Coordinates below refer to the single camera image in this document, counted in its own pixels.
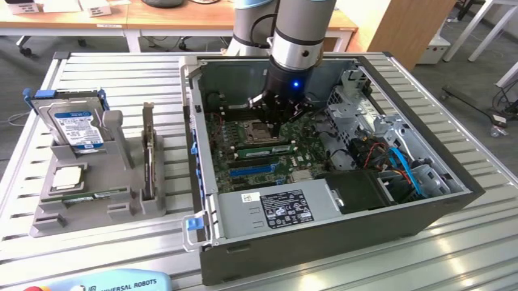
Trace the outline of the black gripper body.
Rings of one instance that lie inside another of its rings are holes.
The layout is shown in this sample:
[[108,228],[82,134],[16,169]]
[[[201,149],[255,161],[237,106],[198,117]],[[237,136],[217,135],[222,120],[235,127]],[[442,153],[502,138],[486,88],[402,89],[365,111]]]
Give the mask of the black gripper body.
[[305,99],[305,89],[313,71],[313,67],[305,70],[287,69],[275,60],[270,60],[262,93],[266,104],[299,104]]

